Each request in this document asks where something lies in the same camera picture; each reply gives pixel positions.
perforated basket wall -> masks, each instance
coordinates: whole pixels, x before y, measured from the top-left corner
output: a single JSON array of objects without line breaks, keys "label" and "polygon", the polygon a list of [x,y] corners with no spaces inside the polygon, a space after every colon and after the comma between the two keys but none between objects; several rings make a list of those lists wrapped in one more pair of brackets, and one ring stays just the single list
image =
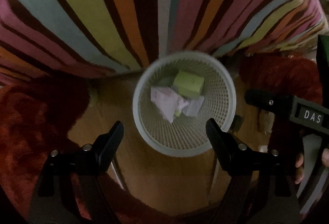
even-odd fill
[{"label": "perforated basket wall", "polygon": [[[171,124],[164,120],[150,100],[152,86],[173,82],[179,70],[205,78],[205,97],[197,117],[181,114]],[[200,52],[180,52],[153,63],[142,75],[134,94],[133,113],[144,140],[155,150],[170,156],[188,157],[211,148],[205,126],[214,118],[223,131],[233,121],[236,93],[225,67],[215,58]]]}]

screw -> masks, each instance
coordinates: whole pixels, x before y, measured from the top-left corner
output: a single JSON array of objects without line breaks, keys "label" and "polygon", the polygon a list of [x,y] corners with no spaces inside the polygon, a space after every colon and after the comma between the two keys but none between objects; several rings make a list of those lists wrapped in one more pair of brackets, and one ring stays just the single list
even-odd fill
[{"label": "screw", "polygon": [[56,155],[58,155],[58,151],[57,150],[53,150],[53,151],[51,151],[50,155],[52,157],[55,157]]},{"label": "screw", "polygon": [[241,151],[247,150],[247,145],[245,145],[245,144],[239,144],[237,147],[238,147]]},{"label": "screw", "polygon": [[92,145],[91,144],[86,144],[86,145],[82,146],[82,149],[84,151],[90,151],[92,149]]},{"label": "screw", "polygon": [[278,156],[279,155],[279,152],[277,150],[272,150],[271,153],[274,155],[274,156]]}]

brown wooden surface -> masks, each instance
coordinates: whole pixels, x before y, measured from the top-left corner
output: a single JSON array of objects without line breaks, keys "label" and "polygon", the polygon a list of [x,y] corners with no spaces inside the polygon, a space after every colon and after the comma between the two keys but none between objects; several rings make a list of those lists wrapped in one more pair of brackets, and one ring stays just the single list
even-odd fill
[{"label": "brown wooden surface", "polygon": [[[93,143],[120,120],[125,133],[116,159],[131,195],[169,215],[185,214],[221,200],[230,177],[220,169],[209,194],[215,165],[213,150],[190,158],[169,157],[153,150],[139,135],[132,114],[132,98],[140,75],[94,81],[99,92],[98,104],[87,109],[69,138],[80,145]],[[244,103],[246,86],[240,79],[235,84],[236,113],[244,117],[238,137],[257,150],[268,138],[257,131],[258,110]]]}]

